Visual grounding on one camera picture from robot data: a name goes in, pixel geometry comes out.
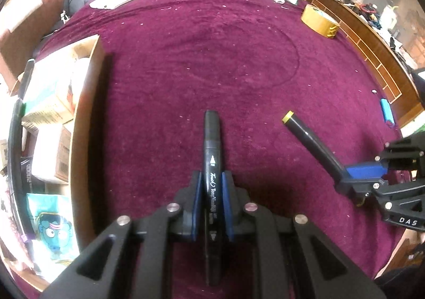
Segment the packing tape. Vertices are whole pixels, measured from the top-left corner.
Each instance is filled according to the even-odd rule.
[[[339,29],[339,24],[332,17],[310,4],[305,7],[301,21],[316,33],[329,39],[332,39]]]

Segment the white box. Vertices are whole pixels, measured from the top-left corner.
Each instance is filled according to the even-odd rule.
[[[41,125],[35,143],[32,175],[44,182],[68,184],[71,132],[62,124]]]

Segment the cartoon bag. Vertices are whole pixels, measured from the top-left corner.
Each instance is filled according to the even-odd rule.
[[[28,193],[28,212],[36,239],[36,272],[52,282],[79,254],[70,199],[61,195]]]

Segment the wooden shelf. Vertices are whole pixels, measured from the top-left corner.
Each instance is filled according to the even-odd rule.
[[[364,59],[403,127],[423,108],[412,78],[386,42],[351,9],[336,0],[307,0],[332,16],[340,30]]]

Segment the black marker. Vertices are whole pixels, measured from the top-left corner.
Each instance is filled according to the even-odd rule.
[[[203,141],[203,184],[205,186],[205,261],[207,285],[221,277],[222,258],[222,144],[216,111],[205,112]]]
[[[350,177],[344,165],[339,162],[332,151],[322,143],[319,137],[294,112],[289,111],[282,121],[335,180],[335,183],[339,183],[343,178]]]

